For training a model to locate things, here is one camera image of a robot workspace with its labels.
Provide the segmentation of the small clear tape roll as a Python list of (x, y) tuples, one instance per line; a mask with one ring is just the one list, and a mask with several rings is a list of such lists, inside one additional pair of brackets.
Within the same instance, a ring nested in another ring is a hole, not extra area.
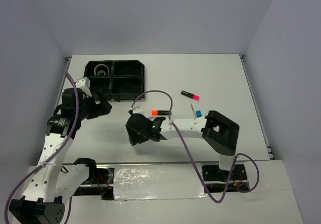
[(106, 75), (108, 75), (108, 71), (99, 70), (99, 71), (97, 72), (97, 75), (98, 75), (98, 76), (106, 76)]

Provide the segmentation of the large clear tape roll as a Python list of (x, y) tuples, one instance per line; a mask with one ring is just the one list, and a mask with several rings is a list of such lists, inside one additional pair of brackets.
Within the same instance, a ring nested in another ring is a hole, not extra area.
[(110, 74), (110, 69), (109, 69), (109, 67), (108, 67), (106, 64), (98, 64), (98, 65), (96, 65), (96, 66), (94, 67), (93, 73), (94, 73), (95, 76), (98, 76), (98, 75), (97, 75), (97, 72), (98, 72), (99, 70), (108, 71), (108, 75)]

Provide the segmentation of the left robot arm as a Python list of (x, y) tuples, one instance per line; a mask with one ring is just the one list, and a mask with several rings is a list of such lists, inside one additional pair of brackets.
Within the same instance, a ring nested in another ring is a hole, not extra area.
[(112, 106), (100, 90), (94, 95), (81, 88), (67, 88), (62, 103), (47, 121), (44, 147), (36, 168), (26, 177), (30, 183), (19, 199), (10, 199), (8, 212), (20, 223), (61, 223), (65, 204), (83, 183), (99, 179), (96, 162), (78, 158), (58, 181), (68, 149), (84, 119), (110, 113)]

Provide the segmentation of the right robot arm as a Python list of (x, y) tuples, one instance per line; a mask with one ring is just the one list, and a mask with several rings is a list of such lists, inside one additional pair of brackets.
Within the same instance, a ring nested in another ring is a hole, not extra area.
[(236, 172), (233, 161), (240, 127), (217, 111), (211, 110), (204, 117), (176, 120), (166, 117), (150, 120), (134, 113), (125, 127), (133, 146), (148, 140), (159, 142), (179, 137), (204, 139), (219, 155), (219, 176), (230, 179)]

